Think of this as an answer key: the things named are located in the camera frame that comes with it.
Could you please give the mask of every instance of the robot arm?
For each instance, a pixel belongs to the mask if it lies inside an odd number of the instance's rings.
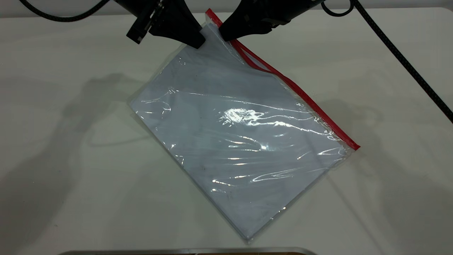
[[[46,14],[27,0],[19,0],[30,11],[48,20],[73,22],[84,19],[104,6],[109,0],[101,0],[87,12],[74,17],[56,17]],[[201,26],[190,13],[184,0],[114,0],[137,17],[127,37],[140,43],[149,32],[152,35],[171,38],[194,48],[205,42]],[[266,34],[278,25],[290,22],[294,17],[324,2],[324,0],[241,0],[220,32],[226,41],[249,34]]]

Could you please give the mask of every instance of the clear plastic bag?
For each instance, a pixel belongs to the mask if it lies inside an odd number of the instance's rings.
[[[251,240],[358,146],[288,78],[223,41],[208,16],[205,44],[183,46],[130,106]]]

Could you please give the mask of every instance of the white tabletop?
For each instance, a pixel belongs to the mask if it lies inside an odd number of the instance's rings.
[[[453,107],[453,13],[370,14]],[[241,39],[362,146],[251,245],[126,104],[180,44],[148,35],[136,45],[125,36],[133,21],[0,19],[0,254],[453,250],[453,125],[357,11],[334,18],[313,10]]]

